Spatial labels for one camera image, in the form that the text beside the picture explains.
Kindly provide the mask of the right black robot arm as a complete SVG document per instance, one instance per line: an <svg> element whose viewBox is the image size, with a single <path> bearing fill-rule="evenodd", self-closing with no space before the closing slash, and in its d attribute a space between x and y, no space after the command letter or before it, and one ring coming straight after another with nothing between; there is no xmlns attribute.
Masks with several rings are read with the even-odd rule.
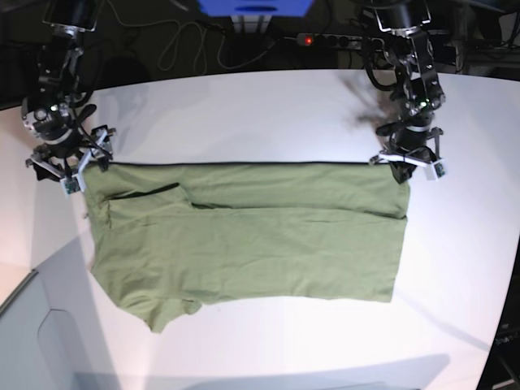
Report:
<svg viewBox="0 0 520 390"><path fill-rule="evenodd" d="M52 28L50 42L37 57L37 87L24 98L21 120L41 144L26 166L37 180L72 181L81 163L95 160L106 170L113 128L102 125L87 132L84 121L97 107L89 102L93 90L80 90L79 66L85 53L85 33L97 26L103 1L49 1L43 22Z"/></svg>

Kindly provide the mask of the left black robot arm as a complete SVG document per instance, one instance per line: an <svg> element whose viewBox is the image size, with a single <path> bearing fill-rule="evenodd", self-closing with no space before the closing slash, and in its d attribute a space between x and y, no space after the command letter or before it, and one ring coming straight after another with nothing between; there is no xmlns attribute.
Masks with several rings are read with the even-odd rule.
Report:
<svg viewBox="0 0 520 390"><path fill-rule="evenodd" d="M376 128L384 139L383 149L370 163L387 163L394 180L403 184L414 171L423 169L428 180L446 175L440 157L441 128L433 125L435 111L445 102L444 91L435 69L433 48L423 26L431 22L424 1L363 1L362 7L374 12L383 34L383 56L392 66L396 81L381 84L374 74L367 35L362 37L362 61L370 82L381 92L389 92L397 104L397 119Z"/></svg>

